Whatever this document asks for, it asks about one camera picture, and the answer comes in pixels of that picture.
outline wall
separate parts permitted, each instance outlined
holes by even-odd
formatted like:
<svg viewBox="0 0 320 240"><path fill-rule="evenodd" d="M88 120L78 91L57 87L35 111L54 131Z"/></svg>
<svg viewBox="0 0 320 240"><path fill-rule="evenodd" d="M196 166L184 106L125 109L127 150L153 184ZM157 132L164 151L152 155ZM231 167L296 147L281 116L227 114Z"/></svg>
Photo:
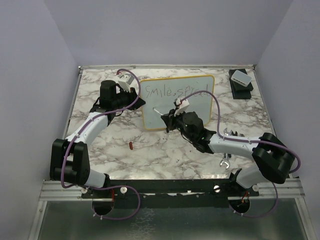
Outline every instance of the wall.
<svg viewBox="0 0 320 240"><path fill-rule="evenodd" d="M1 1L0 22L0 236L23 240L79 70L43 1Z"/></svg>
<svg viewBox="0 0 320 240"><path fill-rule="evenodd" d="M292 0L44 0L81 66L256 64Z"/></svg>
<svg viewBox="0 0 320 240"><path fill-rule="evenodd" d="M320 1L295 0L257 65L275 131L301 157L299 176L320 239Z"/></svg>

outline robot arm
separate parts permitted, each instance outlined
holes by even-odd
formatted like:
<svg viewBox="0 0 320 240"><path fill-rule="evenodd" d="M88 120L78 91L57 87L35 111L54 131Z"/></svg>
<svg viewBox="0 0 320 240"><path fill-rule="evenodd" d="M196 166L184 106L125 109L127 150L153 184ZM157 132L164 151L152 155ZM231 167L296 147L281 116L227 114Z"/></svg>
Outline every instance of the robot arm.
<svg viewBox="0 0 320 240"><path fill-rule="evenodd" d="M204 128L202 119L195 112L185 112L189 105L187 100L180 103L178 99L174 104L175 109L171 109L167 114L161 114L167 132L177 129L183 138L202 153L232 154L255 161L255 166L242 169L237 175L236 182L240 186L248 189L261 182L271 181L277 184L285 182L295 160L294 156L279 147L257 143L269 142L285 147L276 136L265 132L260 137L226 135L221 137L216 131Z"/></svg>
<svg viewBox="0 0 320 240"><path fill-rule="evenodd" d="M121 109L131 104L136 98L136 90L131 87L134 77L131 74L122 74L119 76L119 82L105 80L101 82L100 97L93 104L88 118L85 122L66 139L56 139L52 145L50 178L52 180L61 180L61 172L64 156L70 142L77 137L70 149L70 154L65 165L65 182L79 185L103 188L110 185L108 174L97 172L90 169L88 147L94 139L105 129L116 116L115 113L101 115L109 111ZM139 98L129 110L136 110L146 102ZM87 124L87 127L81 132L80 129Z"/></svg>

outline whiteboard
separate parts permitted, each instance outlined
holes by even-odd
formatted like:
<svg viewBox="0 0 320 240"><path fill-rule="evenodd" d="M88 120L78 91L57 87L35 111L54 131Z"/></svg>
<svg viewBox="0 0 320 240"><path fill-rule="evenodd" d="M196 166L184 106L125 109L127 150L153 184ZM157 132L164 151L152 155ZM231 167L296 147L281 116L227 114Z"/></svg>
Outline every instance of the whiteboard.
<svg viewBox="0 0 320 240"><path fill-rule="evenodd" d="M214 92L215 77L212 75L144 79L141 82L140 97L145 101L142 106L144 128L147 130L165 129L166 125L153 108L167 114L174 109L174 101L199 90ZM196 112L204 124L211 118L212 97L201 92L188 98L186 112Z"/></svg>

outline marble tabletop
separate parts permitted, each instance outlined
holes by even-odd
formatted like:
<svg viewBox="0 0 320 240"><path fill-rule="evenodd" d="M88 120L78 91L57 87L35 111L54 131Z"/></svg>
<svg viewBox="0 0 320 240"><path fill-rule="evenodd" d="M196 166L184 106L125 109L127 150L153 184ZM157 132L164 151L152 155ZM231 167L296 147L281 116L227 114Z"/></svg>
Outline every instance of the marble tabletop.
<svg viewBox="0 0 320 240"><path fill-rule="evenodd" d="M142 79L213 75L214 95L221 107L220 131L238 131L246 137L271 133L271 126L252 70L253 91L250 100L234 100L227 69L130 69ZM117 80L117 69L83 70L67 134L72 134L87 118L89 110L100 94L103 80ZM138 92L137 83L132 84ZM205 126L217 129L217 106L212 104L211 121ZM210 179L227 178L231 171L248 168L250 159L232 156L230 168L220 167L221 153L208 154L197 151L175 130L148 131L143 127L142 112L124 111L115 117L89 147L90 166L93 170L107 173L111 179Z"/></svg>

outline gray wall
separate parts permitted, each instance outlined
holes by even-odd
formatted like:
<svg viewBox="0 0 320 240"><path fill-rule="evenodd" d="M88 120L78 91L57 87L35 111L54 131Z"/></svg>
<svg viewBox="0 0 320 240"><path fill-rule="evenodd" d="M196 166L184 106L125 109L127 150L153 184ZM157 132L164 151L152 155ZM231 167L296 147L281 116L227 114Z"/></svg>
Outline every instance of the gray wall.
<svg viewBox="0 0 320 240"><path fill-rule="evenodd" d="M301 157L299 176L320 239L320 1L295 0L257 65L275 131Z"/></svg>
<svg viewBox="0 0 320 240"><path fill-rule="evenodd" d="M28 237L78 73L42 0L0 4L0 238Z"/></svg>
<svg viewBox="0 0 320 240"><path fill-rule="evenodd" d="M44 0L80 65L256 64L292 0Z"/></svg>

